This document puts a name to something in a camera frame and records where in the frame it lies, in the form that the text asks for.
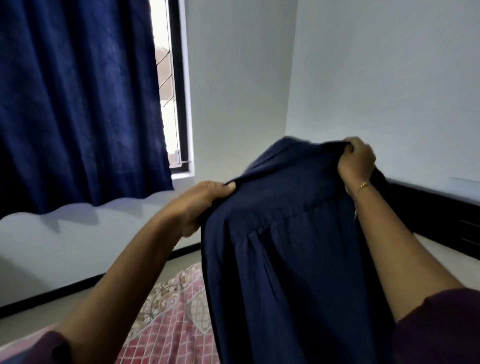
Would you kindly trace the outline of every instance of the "bracelet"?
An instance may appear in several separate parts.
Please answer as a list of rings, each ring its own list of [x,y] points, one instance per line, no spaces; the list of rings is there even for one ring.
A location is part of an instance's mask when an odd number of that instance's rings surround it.
[[[360,185],[359,189],[357,190],[357,193],[355,194],[355,201],[354,201],[354,203],[355,203],[355,216],[353,217],[354,220],[357,218],[357,197],[359,195],[359,192],[363,187],[368,186],[369,184],[370,184],[369,181],[362,183]]]

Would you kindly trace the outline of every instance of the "shirt sleeve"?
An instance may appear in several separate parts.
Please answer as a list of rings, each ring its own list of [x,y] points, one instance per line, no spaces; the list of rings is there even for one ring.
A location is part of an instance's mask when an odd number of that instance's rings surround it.
[[[72,364],[67,340],[56,331],[49,331],[30,349],[21,364]]]
[[[478,363],[480,291],[461,288],[440,292],[400,320],[393,332],[401,364]]]

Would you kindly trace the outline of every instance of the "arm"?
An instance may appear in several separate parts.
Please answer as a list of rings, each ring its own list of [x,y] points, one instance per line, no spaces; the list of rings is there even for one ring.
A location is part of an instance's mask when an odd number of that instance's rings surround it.
[[[395,321],[424,299],[463,285],[431,255],[406,228],[378,191],[368,181],[375,168],[375,155],[359,138],[347,139],[338,172],[347,192],[355,199],[360,224]]]
[[[196,218],[215,198],[227,197],[234,189],[235,183],[201,182],[137,233],[86,301],[57,328],[75,364],[115,361],[175,244],[198,230]]]

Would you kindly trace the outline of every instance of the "window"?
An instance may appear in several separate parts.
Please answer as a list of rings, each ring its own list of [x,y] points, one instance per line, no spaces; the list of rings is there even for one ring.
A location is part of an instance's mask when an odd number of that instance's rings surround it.
[[[150,0],[162,120],[172,173],[188,171],[179,0]]]

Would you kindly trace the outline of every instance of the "curtain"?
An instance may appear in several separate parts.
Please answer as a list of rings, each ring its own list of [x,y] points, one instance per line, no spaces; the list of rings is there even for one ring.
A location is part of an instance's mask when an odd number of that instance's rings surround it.
[[[2,0],[0,54],[0,218],[172,189],[148,0]]]

